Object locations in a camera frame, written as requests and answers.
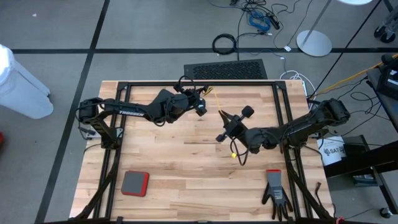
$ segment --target glove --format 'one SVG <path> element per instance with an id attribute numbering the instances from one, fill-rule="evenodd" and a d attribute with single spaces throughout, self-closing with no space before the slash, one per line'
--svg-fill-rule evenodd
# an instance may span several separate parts
<path id="1" fill-rule="evenodd" d="M 264 196 L 262 197 L 262 204 L 265 205 L 269 198 L 274 203 L 274 211 L 272 212 L 272 219 L 275 219 L 278 212 L 278 219 L 282 221 L 283 216 L 288 219 L 286 206 L 293 212 L 292 204 L 287 198 L 286 192 L 282 187 L 282 177 L 280 170 L 267 170 L 268 184 Z"/>

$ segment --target white cable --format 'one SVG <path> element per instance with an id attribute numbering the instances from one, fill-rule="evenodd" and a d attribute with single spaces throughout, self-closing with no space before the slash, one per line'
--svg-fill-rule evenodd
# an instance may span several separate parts
<path id="1" fill-rule="evenodd" d="M 290 77 L 289 79 L 291 79 L 291 80 L 301 80 L 301 81 L 303 81 L 303 78 L 305 78 L 305 79 L 310 83 L 312 89 L 314 90 L 314 95 L 315 95 L 315 97 L 313 98 L 313 100 L 315 100 L 316 95 L 317 95 L 317 93 L 315 92 L 315 87 L 314 87 L 314 85 L 312 84 L 312 82 L 311 82 L 305 75 L 303 75 L 303 74 L 301 74 L 301 73 L 299 73 L 298 71 L 295 71 L 295 70 L 289 70 L 289 71 L 286 71 L 286 72 L 282 73 L 282 74 L 280 75 L 279 79 L 283 79 L 283 76 L 286 75 L 286 74 L 288 74 L 289 72 L 294 72 L 294 73 L 295 73 L 295 74 L 294 74 L 292 77 Z"/>

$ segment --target butcher block tabletop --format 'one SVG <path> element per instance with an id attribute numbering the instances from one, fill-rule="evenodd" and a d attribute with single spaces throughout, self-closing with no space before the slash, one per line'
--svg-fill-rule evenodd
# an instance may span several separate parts
<path id="1" fill-rule="evenodd" d="M 285 82 L 293 118 L 308 113 L 302 82 Z M 149 104 L 162 88 L 174 93 L 173 84 L 174 82 L 170 82 L 170 86 L 133 86 L 129 101 Z M 103 81 L 99 97 L 114 98 L 117 85 L 118 81 Z M 249 155 L 245 166 L 240 166 L 238 158 L 231 157 L 230 139 L 222 143 L 215 140 L 224 131 L 215 94 L 221 109 L 230 114 L 241 114 L 246 105 L 254 109 L 254 114 L 244 120 L 248 128 L 278 126 L 272 87 L 261 85 L 215 86 L 215 91 L 205 96 L 208 112 L 204 116 L 199 117 L 194 110 L 189 111 L 173 124 L 166 123 L 163 127 L 144 118 L 128 116 L 123 133 L 112 220 L 122 216 L 125 221 L 272 221 L 272 201 L 269 200 L 266 205 L 261 203 L 267 185 L 267 169 L 282 170 L 282 185 L 291 201 L 285 160 L 278 147 L 273 150 L 262 148 L 260 153 Z M 286 122 L 281 91 L 279 98 Z M 108 125 L 110 120 L 110 116 L 106 118 Z M 99 139 L 90 140 L 87 146 L 99 142 Z M 318 149 L 314 140 L 309 140 L 308 146 Z M 241 152 L 246 150 L 240 142 L 238 149 Z M 100 146 L 86 151 L 71 217 L 78 215 L 96 192 L 104 152 Z M 114 152 L 109 160 L 109 168 L 113 155 Z M 333 214 L 319 154 L 304 147 L 301 156 L 309 191 L 314 194 L 316 184 L 320 182 L 320 200 L 329 213 Z M 128 170 L 150 174 L 145 197 L 121 193 L 124 173 Z M 298 188 L 297 195 L 301 216 L 305 217 L 303 198 Z M 100 217 L 105 214 L 107 196 L 108 191 L 104 193 Z"/>

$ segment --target white trash can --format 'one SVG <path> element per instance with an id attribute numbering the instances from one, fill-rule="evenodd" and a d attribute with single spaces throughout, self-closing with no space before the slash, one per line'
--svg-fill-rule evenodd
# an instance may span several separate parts
<path id="1" fill-rule="evenodd" d="M 54 110 L 50 90 L 18 63 L 11 50 L 0 45 L 0 105 L 33 119 Z"/>

